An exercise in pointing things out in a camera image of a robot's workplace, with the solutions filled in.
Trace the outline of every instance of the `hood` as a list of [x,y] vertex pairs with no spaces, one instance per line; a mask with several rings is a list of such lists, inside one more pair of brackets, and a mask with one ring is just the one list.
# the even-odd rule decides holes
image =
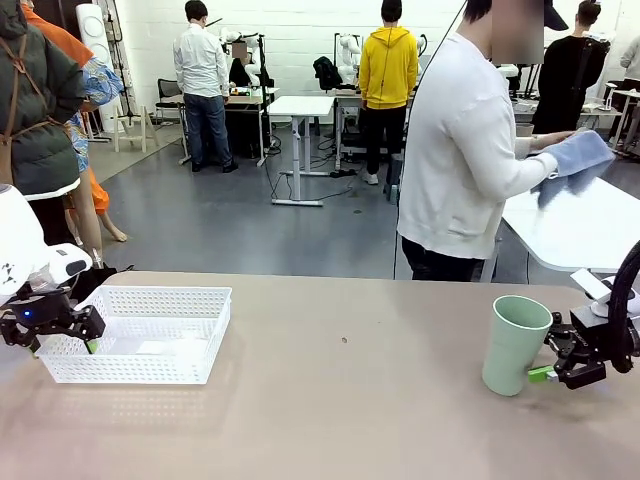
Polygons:
[[20,0],[0,0],[0,36],[13,39],[27,33],[27,21]]
[[373,32],[371,36],[376,40],[380,40],[387,47],[393,47],[402,37],[409,35],[409,33],[409,30],[404,27],[382,27]]

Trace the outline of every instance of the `black backpack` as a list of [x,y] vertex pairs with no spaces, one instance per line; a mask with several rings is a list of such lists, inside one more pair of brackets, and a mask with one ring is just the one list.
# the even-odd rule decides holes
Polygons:
[[320,81],[320,89],[333,90],[342,85],[338,68],[327,57],[320,57],[313,62],[313,68],[316,71],[316,78]]

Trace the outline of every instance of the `black shoe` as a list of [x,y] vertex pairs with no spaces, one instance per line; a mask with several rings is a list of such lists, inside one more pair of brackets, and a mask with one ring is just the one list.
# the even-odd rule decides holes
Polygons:
[[235,172],[237,169],[238,169],[238,164],[236,162],[231,162],[226,167],[222,167],[222,173]]

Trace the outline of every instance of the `blue cloth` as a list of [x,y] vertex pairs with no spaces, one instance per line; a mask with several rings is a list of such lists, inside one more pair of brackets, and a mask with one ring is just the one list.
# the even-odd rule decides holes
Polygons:
[[547,179],[534,188],[539,192],[538,207],[546,208],[563,190],[574,195],[584,192],[601,176],[615,158],[615,154],[594,131],[577,133],[564,142],[543,150],[558,161],[557,178]]
[[[85,94],[94,105],[105,105],[116,98],[124,86],[116,74],[97,58],[91,58],[82,69]],[[80,173],[89,167],[89,139],[82,114],[76,113],[65,127],[78,158]]]
[[222,166],[231,165],[233,157],[227,139],[224,98],[221,95],[201,97],[185,93],[184,104],[189,127],[191,162],[194,165],[202,165],[202,130],[204,126],[208,126]]

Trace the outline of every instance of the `cup rim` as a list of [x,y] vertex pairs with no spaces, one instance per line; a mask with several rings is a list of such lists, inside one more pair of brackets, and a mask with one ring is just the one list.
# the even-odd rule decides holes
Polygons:
[[[544,308],[544,310],[549,314],[549,324],[545,325],[544,327],[525,327],[523,325],[518,325],[516,323],[513,323],[510,320],[507,320],[506,318],[504,318],[502,316],[502,314],[500,312],[498,312],[498,309],[496,308],[496,305],[498,304],[498,302],[500,300],[504,300],[505,298],[519,298],[522,300],[527,300],[529,302],[535,303],[537,305],[539,305],[540,307]],[[532,298],[529,297],[523,297],[522,295],[503,295],[502,297],[498,297],[495,299],[495,301],[493,302],[493,312],[500,318],[500,320],[502,320],[505,323],[508,323],[509,325],[515,327],[515,328],[519,328],[521,330],[528,330],[528,331],[532,331],[532,332],[539,332],[541,330],[546,330],[548,328],[551,327],[551,325],[553,325],[553,314],[551,313],[551,310],[549,310],[547,307],[545,307],[543,304],[541,304],[540,302],[538,302],[537,300],[534,300]]]

